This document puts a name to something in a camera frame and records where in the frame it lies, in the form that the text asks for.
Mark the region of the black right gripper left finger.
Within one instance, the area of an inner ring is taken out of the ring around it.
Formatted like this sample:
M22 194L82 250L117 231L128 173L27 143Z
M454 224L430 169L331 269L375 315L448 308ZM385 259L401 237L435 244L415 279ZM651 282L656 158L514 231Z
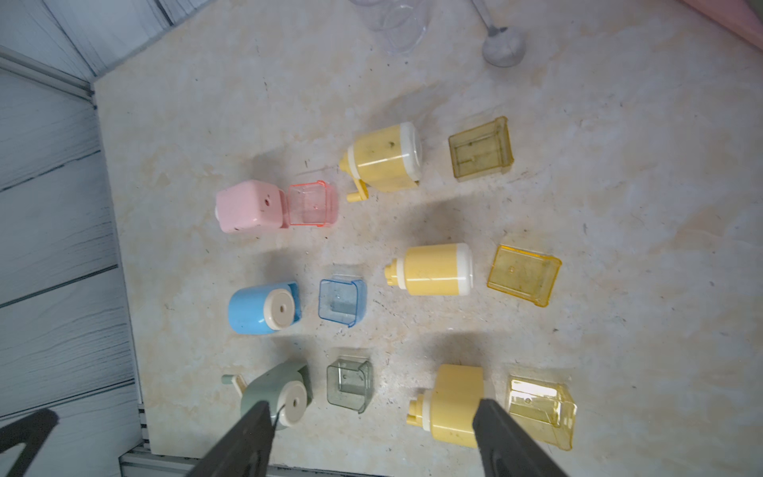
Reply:
M275 437L267 401L256 403L188 473L197 476L265 476Z

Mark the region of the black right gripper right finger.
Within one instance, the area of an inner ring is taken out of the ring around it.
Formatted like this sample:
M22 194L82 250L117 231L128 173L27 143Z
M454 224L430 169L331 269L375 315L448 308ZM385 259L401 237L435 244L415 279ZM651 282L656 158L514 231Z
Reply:
M566 477L494 399L481 399L472 425L486 476Z

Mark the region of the green pencil sharpener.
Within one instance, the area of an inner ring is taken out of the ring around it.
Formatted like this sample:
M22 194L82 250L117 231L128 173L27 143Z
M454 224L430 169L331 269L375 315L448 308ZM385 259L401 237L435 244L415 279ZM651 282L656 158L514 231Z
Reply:
M276 430L295 427L313 401L308 365L304 361L281 363L247 383L242 375L223 375L240 397L240 416L264 401Z

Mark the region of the green transparent sharpener tray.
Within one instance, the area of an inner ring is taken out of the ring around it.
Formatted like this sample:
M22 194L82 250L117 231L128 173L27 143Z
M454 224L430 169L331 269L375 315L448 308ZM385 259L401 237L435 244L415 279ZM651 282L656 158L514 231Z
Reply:
M369 360L340 357L327 367L327 401L361 415L374 393L374 372Z

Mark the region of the blue pencil sharpener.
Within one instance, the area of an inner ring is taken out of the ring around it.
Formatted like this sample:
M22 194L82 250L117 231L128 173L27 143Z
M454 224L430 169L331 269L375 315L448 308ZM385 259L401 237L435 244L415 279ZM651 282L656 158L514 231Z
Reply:
M267 335L285 330L301 320L298 284L295 281L248 287L232 295L228 320L240 335Z

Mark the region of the blue transparent sharpener tray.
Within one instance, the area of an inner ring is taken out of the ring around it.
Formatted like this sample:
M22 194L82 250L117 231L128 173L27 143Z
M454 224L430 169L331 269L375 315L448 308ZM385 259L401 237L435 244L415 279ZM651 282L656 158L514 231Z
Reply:
M335 275L320 281L318 315L329 321L353 328L365 317L367 286L357 276Z

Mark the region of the pink pencil sharpener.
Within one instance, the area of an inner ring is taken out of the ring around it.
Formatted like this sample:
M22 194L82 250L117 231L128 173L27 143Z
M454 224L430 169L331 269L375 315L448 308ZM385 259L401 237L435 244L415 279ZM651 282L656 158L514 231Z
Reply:
M215 217L226 234L287 229L285 193L273 184L248 180L216 194Z

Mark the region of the pink transparent sharpener tray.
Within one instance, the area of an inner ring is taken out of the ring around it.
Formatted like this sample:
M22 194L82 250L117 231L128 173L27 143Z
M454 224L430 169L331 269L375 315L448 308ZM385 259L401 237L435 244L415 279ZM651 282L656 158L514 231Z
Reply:
M338 220L338 194L326 181L291 185L287 189L290 227L331 227Z

